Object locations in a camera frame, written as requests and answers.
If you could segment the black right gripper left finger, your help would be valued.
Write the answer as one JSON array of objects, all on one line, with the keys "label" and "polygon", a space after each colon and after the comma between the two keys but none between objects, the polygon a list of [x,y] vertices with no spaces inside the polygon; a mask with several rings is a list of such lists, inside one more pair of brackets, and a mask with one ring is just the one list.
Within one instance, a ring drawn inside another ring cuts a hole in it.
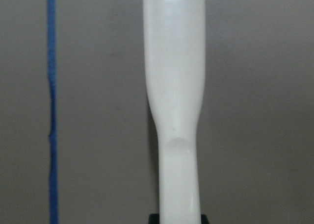
[{"label": "black right gripper left finger", "polygon": [[160,224],[159,214],[150,214],[148,218],[148,224]]}]

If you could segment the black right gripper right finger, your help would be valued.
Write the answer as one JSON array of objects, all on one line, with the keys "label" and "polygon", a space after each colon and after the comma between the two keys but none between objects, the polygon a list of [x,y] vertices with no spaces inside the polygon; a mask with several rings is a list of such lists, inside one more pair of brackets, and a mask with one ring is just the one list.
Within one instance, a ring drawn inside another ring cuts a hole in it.
[{"label": "black right gripper right finger", "polygon": [[201,224],[209,224],[209,220],[205,214],[201,214]]}]

